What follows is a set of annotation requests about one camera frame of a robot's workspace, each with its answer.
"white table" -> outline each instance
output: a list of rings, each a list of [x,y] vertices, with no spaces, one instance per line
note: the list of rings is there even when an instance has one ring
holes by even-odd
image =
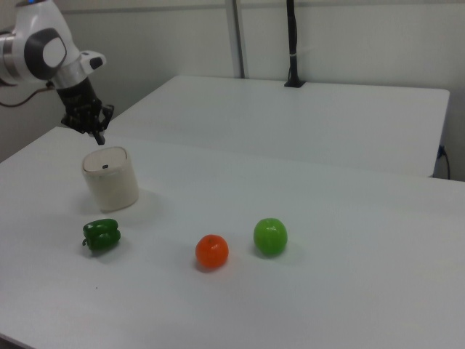
[[[449,92],[178,76],[108,130],[145,140],[428,177]]]
[[[40,349],[462,349],[465,184],[112,135],[140,200],[105,215],[81,176],[97,146],[54,129],[0,164],[0,337]],[[91,256],[82,226],[121,243]],[[286,251],[257,256],[278,217]],[[224,236],[204,273],[198,240]]]

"white cylindrical container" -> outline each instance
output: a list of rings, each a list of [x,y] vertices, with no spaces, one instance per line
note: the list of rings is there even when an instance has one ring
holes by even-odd
[[[139,198],[131,158],[122,147],[90,153],[82,161],[82,173],[102,211],[123,209]]]

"orange tomato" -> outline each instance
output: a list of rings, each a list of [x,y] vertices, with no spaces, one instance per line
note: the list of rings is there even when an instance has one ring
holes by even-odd
[[[195,248],[197,261],[206,268],[221,267],[229,253],[226,240],[218,235],[204,236]]]

